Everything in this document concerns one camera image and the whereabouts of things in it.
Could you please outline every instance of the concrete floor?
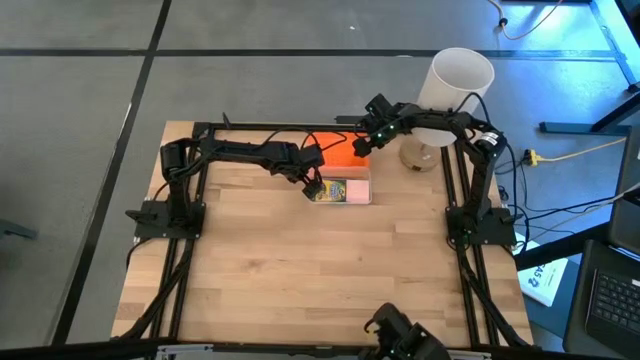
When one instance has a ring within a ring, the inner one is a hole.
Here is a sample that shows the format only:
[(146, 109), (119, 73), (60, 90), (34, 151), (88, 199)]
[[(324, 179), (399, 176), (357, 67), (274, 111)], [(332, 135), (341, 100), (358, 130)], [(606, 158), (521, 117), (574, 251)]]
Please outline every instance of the concrete floor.
[[(161, 0), (5, 0), (0, 48), (146, 48), (161, 5)], [(536, 3), (504, 7), (511, 33), (527, 29), (549, 10)], [(619, 18), (613, 19), (612, 28), (636, 49)], [(522, 41), (496, 34), (496, 21), (497, 12), (485, 0), (175, 0), (160, 48), (609, 49), (586, 5), (563, 5)], [(134, 228), (124, 211), (138, 208), (146, 193), (165, 121), (219, 121), (225, 111), (235, 122), (330, 123), (337, 114), (361, 114), (378, 92), (392, 101), (413, 101), (430, 61), (156, 58), (69, 341), (109, 337)], [(517, 155), (535, 148), (553, 157), (613, 140), (542, 135), (536, 125), (592, 122), (624, 101), (627, 82), (615, 62), (491, 61), (496, 80), (486, 103)], [(141, 64), (139, 57), (0, 57), (0, 218), (39, 231), (36, 241), (0, 242), (0, 348), (49, 341)], [(616, 145), (526, 169), (529, 206), (551, 208), (613, 194), (621, 156), (622, 146)], [(512, 192), (510, 175), (499, 182)], [(601, 210), (563, 228), (582, 230), (608, 215)], [(559, 214), (536, 225), (564, 218)], [(540, 329), (535, 334), (536, 341), (558, 348), (557, 338)]]

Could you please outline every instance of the orange object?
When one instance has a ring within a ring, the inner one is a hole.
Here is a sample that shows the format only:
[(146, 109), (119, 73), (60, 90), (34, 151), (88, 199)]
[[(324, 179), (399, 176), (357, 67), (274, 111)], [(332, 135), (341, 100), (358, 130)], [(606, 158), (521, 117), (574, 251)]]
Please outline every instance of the orange object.
[[(369, 159), (361, 158), (353, 154), (353, 141), (357, 139), (353, 133), (341, 133), (347, 137), (347, 140), (338, 145), (322, 152), (324, 157), (324, 166), (326, 167), (351, 167), (351, 166), (364, 166), (369, 167)], [(338, 134), (331, 132), (317, 132), (313, 133), (318, 139), (321, 148), (334, 144), (336, 141), (340, 141), (342, 137)], [(309, 138), (308, 142), (313, 144), (313, 138)]]

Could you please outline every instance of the wooden table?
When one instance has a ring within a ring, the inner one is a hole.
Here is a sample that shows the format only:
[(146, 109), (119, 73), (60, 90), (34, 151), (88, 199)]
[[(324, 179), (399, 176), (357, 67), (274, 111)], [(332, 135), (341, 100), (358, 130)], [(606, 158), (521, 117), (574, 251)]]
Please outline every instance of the wooden table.
[[(189, 137), (192, 128), (193, 122), (168, 122), (162, 143)], [(260, 143), (269, 134), (220, 131), (217, 136)], [(304, 135), (287, 132), (276, 139), (299, 143)], [(300, 192), (301, 184), (258, 166), (212, 163), (179, 339), (374, 344), (363, 325), (380, 305), (392, 302), (445, 345), (468, 346), (458, 265), (445, 242), (442, 166), (427, 173), (405, 168), (398, 159), (401, 142), (372, 153), (373, 202), (364, 206), (313, 204)], [(455, 152), (450, 153), (455, 164)], [(459, 183), (457, 169), (453, 173)], [(147, 196), (163, 183), (158, 158)], [(459, 188), (456, 193), (461, 197)], [(494, 184), (492, 198), (499, 204), (496, 194)], [(152, 240), (132, 256), (113, 335), (128, 330), (156, 295), (167, 243)], [(500, 247), (483, 249), (493, 300), (531, 342), (513, 259)], [(168, 333), (171, 309), (169, 299), (162, 335)], [(475, 309), (487, 342), (477, 299)]]

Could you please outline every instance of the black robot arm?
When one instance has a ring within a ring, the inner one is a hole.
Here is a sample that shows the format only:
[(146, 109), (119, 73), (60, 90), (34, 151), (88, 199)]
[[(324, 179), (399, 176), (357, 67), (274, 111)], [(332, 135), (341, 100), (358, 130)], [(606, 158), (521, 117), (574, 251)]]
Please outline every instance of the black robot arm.
[(358, 360), (451, 360), (445, 346), (422, 325), (411, 321), (391, 303), (383, 304), (364, 325), (375, 324), (378, 347), (363, 349)]
[[(411, 103), (391, 105), (382, 94), (374, 97), (365, 108), (369, 114), (359, 125), (367, 136), (353, 142), (357, 156), (365, 157), (373, 148), (381, 149), (398, 134), (410, 134), (414, 128), (451, 132), (473, 164), (473, 178), (464, 205), (448, 210), (450, 236), (471, 243), (515, 244), (513, 233), (500, 231), (503, 229), (500, 225), (510, 218), (509, 211), (492, 209), (488, 196), (497, 159), (507, 145), (502, 132), (466, 112), (423, 110)], [(469, 138), (467, 129), (478, 135)]]
[[(200, 156), (188, 161), (188, 150), (196, 151)], [(202, 139), (179, 139), (160, 148), (162, 176), (169, 187), (167, 199), (145, 201), (141, 210), (126, 212), (137, 223), (135, 236), (141, 241), (200, 237), (206, 204), (202, 199), (191, 201), (189, 178), (213, 161), (256, 164), (271, 175), (283, 175), (292, 183), (302, 182), (305, 185), (302, 192), (309, 199), (313, 199), (323, 186), (318, 168), (324, 165), (324, 158), (317, 144), (300, 149), (290, 142), (250, 144), (217, 140), (213, 135)], [(309, 176), (311, 170), (314, 170), (313, 177)]]

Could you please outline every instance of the black cable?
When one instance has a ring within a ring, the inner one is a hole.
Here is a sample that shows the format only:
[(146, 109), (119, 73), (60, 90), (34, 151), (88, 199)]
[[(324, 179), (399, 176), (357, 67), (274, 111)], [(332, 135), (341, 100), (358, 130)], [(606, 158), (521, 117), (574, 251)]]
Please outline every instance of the black cable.
[[(543, 218), (543, 217), (547, 217), (547, 216), (549, 216), (549, 215), (553, 215), (553, 214), (558, 213), (558, 212), (560, 212), (560, 211), (567, 211), (567, 210), (571, 210), (571, 209), (574, 209), (574, 208), (577, 208), (577, 207), (582, 207), (582, 206), (586, 206), (586, 205), (597, 204), (597, 203), (600, 203), (600, 202), (603, 202), (603, 201), (611, 200), (611, 199), (613, 199), (613, 198), (614, 198), (614, 196), (609, 196), (609, 197), (606, 197), (606, 198), (597, 199), (597, 200), (592, 200), (592, 201), (587, 201), (587, 202), (584, 202), (584, 203), (581, 203), (581, 204), (572, 205), (572, 206), (568, 206), (568, 207), (561, 208), (561, 209), (555, 209), (555, 210), (552, 210), (552, 211), (550, 211), (550, 212), (548, 212), (548, 213), (545, 213), (545, 214), (542, 214), (542, 215), (538, 215), (538, 216), (534, 216), (534, 217), (532, 217), (530, 220), (535, 220), (535, 219), (540, 219), (540, 218)], [(587, 211), (587, 209), (584, 209), (584, 210), (580, 211), (580, 213), (583, 213), (583, 212), (586, 212), (586, 211)]]
[[(345, 141), (347, 141), (349, 139), (345, 134), (343, 134), (341, 132), (338, 132), (338, 131), (331, 131), (330, 133), (336, 134), (338, 136), (341, 136), (342, 139), (334, 142), (333, 144), (327, 145), (327, 147), (325, 147), (324, 149), (321, 149), (322, 151), (325, 151), (325, 150), (327, 150), (329, 148), (332, 148), (332, 147), (334, 147), (334, 146), (336, 146), (338, 144), (342, 144), (343, 142), (345, 142)], [(307, 143), (307, 140), (309, 140), (309, 138), (312, 136), (312, 134), (313, 133), (307, 134), (307, 136), (305, 136), (304, 140), (302, 140), (302, 145), (300, 145), (300, 149), (302, 149), (304, 147), (304, 145)], [(314, 140), (316, 141), (316, 144), (318, 144), (318, 139), (314, 137)]]
[(280, 128), (276, 131), (274, 131), (271, 135), (269, 135), (263, 142), (262, 144), (258, 145), (257, 147), (253, 148), (253, 151), (256, 151), (258, 149), (263, 148), (268, 142), (269, 140), (273, 139), (274, 136), (278, 135), (279, 133), (283, 132), (283, 131), (290, 131), (290, 130), (297, 130), (297, 131), (302, 131), (304, 133), (306, 133), (308, 136), (311, 136), (315, 141), (316, 144), (318, 144), (318, 139), (316, 138), (315, 135), (313, 135), (312, 131), (309, 131), (305, 128), (301, 128), (301, 127), (297, 127), (297, 126), (286, 126), (283, 128)]
[[(525, 224), (513, 224), (513, 226), (526, 226)], [(534, 229), (540, 229), (540, 230), (545, 230), (545, 231), (550, 231), (550, 232), (561, 232), (561, 233), (571, 233), (571, 234), (575, 234), (575, 231), (571, 231), (571, 230), (554, 230), (554, 229), (547, 229), (547, 228), (543, 228), (542, 226), (535, 226), (535, 225), (529, 225), (530, 228), (534, 228)]]
[(332, 147), (334, 147), (334, 146), (336, 146), (336, 145), (338, 145), (338, 144), (342, 144), (343, 142), (346, 142), (346, 141), (347, 141), (347, 139), (348, 139), (346, 135), (341, 134), (341, 133), (339, 133), (339, 132), (334, 132), (334, 134), (338, 134), (338, 135), (342, 136), (342, 139), (341, 139), (341, 140), (338, 140), (338, 141), (336, 141), (336, 142), (334, 142), (333, 144), (327, 145), (326, 147), (324, 147), (323, 149), (321, 149), (322, 151), (329, 150), (329, 149), (331, 149)]
[(529, 206), (529, 202), (528, 202), (528, 193), (529, 190), (527, 188), (527, 175), (524, 172), (524, 166), (522, 164), (520, 164), (520, 171), (522, 172), (522, 187), (524, 189), (524, 208), (529, 210), (529, 211), (533, 211), (533, 212), (549, 212), (549, 211), (555, 211), (555, 210), (561, 210), (561, 211), (565, 211), (571, 214), (581, 214), (584, 213), (586, 211), (589, 211), (589, 209), (592, 209), (598, 205), (591, 205), (586, 207), (584, 210), (580, 210), (580, 211), (572, 211), (572, 210), (564, 210), (564, 209), (558, 209), (558, 208), (551, 208), (551, 209), (532, 209)]
[(164, 184), (162, 184), (162, 186), (160, 186), (160, 188), (158, 189), (158, 191), (156, 191), (156, 194), (155, 194), (155, 195), (153, 195), (153, 198), (151, 199), (151, 201), (156, 201), (156, 199), (158, 199), (158, 195), (160, 195), (160, 193), (162, 192), (162, 190), (163, 190), (164, 188), (166, 188), (166, 187), (167, 187), (167, 185), (169, 185), (169, 183), (168, 183), (168, 182), (165, 182)]
[[(501, 168), (501, 167), (503, 167), (504, 165), (507, 165), (507, 164), (513, 165), (513, 162), (511, 162), (511, 161), (507, 161), (507, 162), (505, 162), (505, 163), (502, 163), (502, 164), (500, 164), (500, 165), (496, 166), (496, 167), (495, 167), (495, 170), (498, 170), (499, 168)], [(517, 168), (518, 166), (522, 166), (522, 164), (523, 164), (523, 160), (518, 161), (518, 163), (516, 164), (516, 168)], [(511, 169), (509, 169), (509, 170), (505, 170), (505, 171), (495, 171), (495, 174), (496, 174), (496, 175), (505, 175), (505, 174), (508, 174), (508, 173), (510, 173), (510, 172), (512, 172), (512, 171), (513, 171), (513, 168), (511, 168)]]
[(478, 136), (478, 132), (476, 131), (476, 129), (469, 129), (469, 130), (471, 130), (471, 132), (473, 133), (473, 135), (469, 139), (469, 141), (471, 141), (471, 140), (475, 139), (476, 136)]
[(198, 156), (198, 158), (194, 162), (189, 164), (187, 167), (185, 167), (183, 169), (180, 169), (180, 170), (176, 170), (174, 172), (171, 172), (170, 176), (174, 180), (177, 180), (179, 178), (187, 178), (187, 177), (193, 176), (196, 173), (198, 173), (198, 171), (200, 171), (200, 167), (204, 165), (205, 159), (207, 159), (207, 157), (205, 155), (200, 155), (200, 156)]
[[(516, 249), (518, 248), (518, 245), (522, 244), (524, 245), (524, 241), (520, 240), (520, 241), (516, 241), (516, 245), (514, 246)], [(504, 249), (504, 251), (507, 252), (507, 254), (509, 254), (511, 257), (513, 257), (513, 252), (511, 251), (511, 247), (507, 246), (507, 245), (502, 245), (502, 248)]]
[(515, 209), (519, 209), (523, 216), (524, 216), (524, 226), (526, 227), (525, 233), (524, 233), (524, 245), (523, 245), (523, 250), (526, 251), (527, 250), (527, 244), (529, 243), (529, 238), (531, 237), (531, 229), (529, 228), (529, 215), (527, 215), (527, 212), (524, 211), (523, 208), (521, 208), (518, 205), (509, 205), (514, 207)]
[[(447, 246), (449, 246), (449, 248), (450, 248), (451, 250), (453, 250), (453, 251), (458, 251), (458, 249), (456, 249), (456, 248), (455, 248), (455, 246), (454, 246), (452, 243), (450, 243), (449, 241), (447, 241)], [(464, 249), (464, 251), (467, 251), (467, 250), (469, 250), (469, 248), (470, 248), (470, 247), (471, 247), (471, 243), (467, 242), (467, 243), (464, 245), (464, 248), (463, 248), (463, 249)]]
[(462, 100), (460, 105), (458, 105), (458, 108), (453, 111), (453, 113), (454, 114), (458, 113), (460, 111), (460, 109), (462, 109), (464, 104), (467, 102), (467, 100), (469, 100), (469, 98), (472, 97), (472, 96), (475, 96), (475, 97), (478, 98), (478, 101), (480, 101), (480, 105), (482, 106), (482, 111), (484, 112), (485, 120), (487, 121), (487, 123), (489, 125), (492, 125), (491, 124), (491, 119), (489, 118), (489, 111), (487, 111), (487, 105), (485, 105), (484, 100), (482, 100), (482, 96), (480, 96), (478, 93), (475, 93), (475, 92), (468, 93), (467, 96), (465, 96), (464, 100)]
[(362, 125), (362, 120), (358, 121), (357, 123), (353, 124), (353, 133), (355, 134), (355, 136), (358, 139), (364, 139), (366, 138), (366, 136), (360, 136), (360, 134), (358, 134), (358, 126)]
[(187, 209), (187, 214), (191, 217), (191, 199), (189, 199), (189, 179), (185, 178), (182, 185), (182, 198), (184, 199), (184, 207)]
[(162, 304), (166, 301), (166, 298), (169, 296), (177, 282), (184, 276), (187, 269), (189, 268), (192, 254), (185, 251), (182, 253), (182, 257), (175, 269), (169, 276), (167, 282), (164, 286), (158, 289), (158, 294), (153, 298), (147, 309), (144, 313), (136, 320), (131, 329), (129, 329), (126, 333), (122, 334), (120, 338), (122, 339), (139, 339), (146, 328), (151, 323), (151, 320), (155, 317), (157, 312), (162, 307)]
[(140, 239), (140, 241), (138, 241), (137, 244), (133, 245), (133, 247), (131, 247), (131, 249), (129, 249), (129, 252), (127, 253), (127, 262), (126, 262), (126, 268), (129, 269), (129, 263), (131, 262), (131, 256), (133, 255), (133, 252), (142, 244), (146, 243), (147, 241), (149, 241), (149, 239)]
[[(509, 143), (507, 143), (507, 149), (509, 149), (509, 154), (511, 154), (511, 163), (513, 164), (513, 168), (516, 168), (516, 156), (513, 154), (513, 149), (511, 148), (511, 145), (509, 145)], [(514, 206), (514, 211), (513, 211), (513, 218), (515, 220), (518, 220), (518, 189), (517, 189), (517, 184), (516, 184), (516, 172), (513, 172), (513, 206)]]

